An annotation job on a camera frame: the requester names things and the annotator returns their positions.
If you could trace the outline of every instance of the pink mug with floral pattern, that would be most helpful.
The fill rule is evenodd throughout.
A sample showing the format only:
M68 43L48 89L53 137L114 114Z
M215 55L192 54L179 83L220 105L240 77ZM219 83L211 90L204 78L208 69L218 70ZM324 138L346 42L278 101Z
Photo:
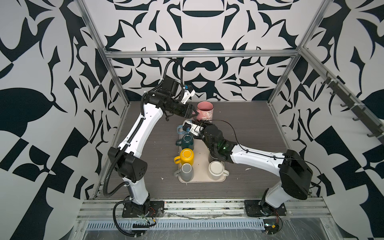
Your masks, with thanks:
M197 112L199 113L196 117L197 121L212 120L214 115L214 105L208 101L199 102L197 104Z

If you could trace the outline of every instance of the yellow mug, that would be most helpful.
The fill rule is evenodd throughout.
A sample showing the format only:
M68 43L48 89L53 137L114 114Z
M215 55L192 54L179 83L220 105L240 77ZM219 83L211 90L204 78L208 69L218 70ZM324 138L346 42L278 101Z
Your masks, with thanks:
M189 163L191 166L193 165L193 151L190 148L184 148L180 152L180 156L175 157L175 163L183 165L184 163Z

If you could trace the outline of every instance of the dark wood tabletop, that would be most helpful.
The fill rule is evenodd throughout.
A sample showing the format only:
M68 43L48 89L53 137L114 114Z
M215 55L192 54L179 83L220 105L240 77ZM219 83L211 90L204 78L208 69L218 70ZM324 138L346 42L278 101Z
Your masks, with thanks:
M131 102L119 142L129 133L138 115L140 102ZM254 149L285 152L286 147L266 102L215 102L214 119L225 120L235 128L237 138L242 145ZM262 169L244 164L225 163L230 175L223 182L181 183L173 176L178 165L173 158L178 154L175 141L179 139L176 127L184 119L170 117L169 122L163 116L153 128L144 146L141 159L148 163L145 184L151 198L242 198L261 197L265 189L274 186L279 177ZM223 132L225 139L236 141L232 128L225 122L214 124ZM116 187L122 179L113 172L109 181L109 190ZM111 198L123 199L128 195L126 188L120 189Z

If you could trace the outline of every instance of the wall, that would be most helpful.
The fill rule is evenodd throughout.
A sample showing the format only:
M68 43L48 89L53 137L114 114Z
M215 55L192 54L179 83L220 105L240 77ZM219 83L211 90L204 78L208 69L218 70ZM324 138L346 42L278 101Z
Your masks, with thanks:
M330 71L383 119L383 1L335 0L308 44ZM273 102L291 148L319 167L323 196L344 237L384 237L384 146L301 58Z
M67 239L124 103L72 0L0 8L2 239Z
M109 51L271 50L295 49L321 0L86 3ZM181 60L184 80L196 87L194 100L267 100L289 57ZM130 100L156 85L167 61L115 59L114 65L123 68L116 71Z

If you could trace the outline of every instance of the beige tray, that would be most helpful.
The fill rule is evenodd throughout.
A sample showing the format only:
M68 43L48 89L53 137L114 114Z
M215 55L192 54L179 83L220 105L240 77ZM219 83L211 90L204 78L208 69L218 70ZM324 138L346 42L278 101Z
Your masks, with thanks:
M202 140L194 139L194 163L193 163L193 171L194 171L194 177L191 181L185 182L180 176L179 181L182 183L192 183L192 182L222 182L225 180L225 176L221 176L218 180L212 180L208 175L208 156L209 156L209 150L207 146L204 144Z

